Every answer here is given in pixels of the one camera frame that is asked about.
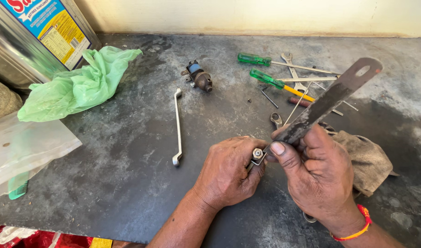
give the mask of green screwdriver handle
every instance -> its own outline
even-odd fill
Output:
[[[256,79],[258,79],[261,82],[266,82],[269,83],[271,85],[274,85],[275,87],[277,87],[278,89],[282,90],[285,86],[285,83],[280,81],[280,80],[276,80],[274,78],[272,78],[270,75],[257,70],[255,68],[252,68],[249,72],[251,77],[254,77]]]
[[[270,63],[272,62],[272,58],[270,57],[261,58],[260,56],[256,54],[247,54],[247,53],[239,53],[238,60],[241,62],[261,64],[261,65],[266,65],[266,66],[269,66]]]

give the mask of red thread bracelet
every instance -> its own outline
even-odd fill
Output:
[[[345,240],[350,240],[350,239],[354,239],[359,237],[360,235],[362,235],[363,233],[365,233],[368,230],[368,227],[370,226],[370,224],[373,223],[373,221],[370,218],[370,213],[368,212],[368,209],[366,209],[364,206],[357,204],[357,208],[359,209],[359,211],[361,212],[361,214],[365,217],[365,226],[364,228],[362,228],[362,230],[360,230],[359,232],[355,233],[355,234],[351,234],[348,237],[345,238],[338,238],[335,237],[331,232],[330,235],[331,237],[336,240],[336,241],[345,241]]]

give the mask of fingernail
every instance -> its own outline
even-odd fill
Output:
[[[281,155],[285,151],[285,146],[280,142],[273,142],[271,149],[275,155]]]

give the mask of left hand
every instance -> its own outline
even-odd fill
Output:
[[[192,190],[217,211],[251,197],[264,175],[265,163],[253,166],[249,173],[246,166],[253,150],[267,145],[265,140],[239,136],[211,146]]]

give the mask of label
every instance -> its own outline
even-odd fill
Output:
[[[82,51],[91,46],[60,0],[0,0],[0,3],[67,70],[73,70],[82,59]]]

